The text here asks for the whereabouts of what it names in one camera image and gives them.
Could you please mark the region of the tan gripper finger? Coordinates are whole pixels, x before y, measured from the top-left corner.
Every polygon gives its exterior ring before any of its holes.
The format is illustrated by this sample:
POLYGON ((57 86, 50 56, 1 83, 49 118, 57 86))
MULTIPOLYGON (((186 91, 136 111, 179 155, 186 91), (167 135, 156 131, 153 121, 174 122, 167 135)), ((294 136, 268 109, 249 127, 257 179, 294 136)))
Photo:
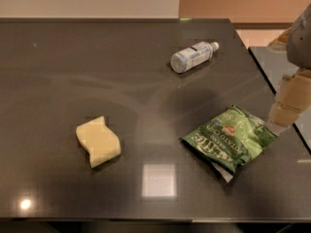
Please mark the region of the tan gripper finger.
POLYGON ((298 69, 293 75, 284 75, 279 82, 275 102, 268 121, 289 127, 311 106, 311 70, 298 69))
POLYGON ((290 28, 286 29, 277 38, 272 40, 268 45, 271 48, 283 48, 286 45, 286 43, 288 42, 290 31, 291 31, 290 28))

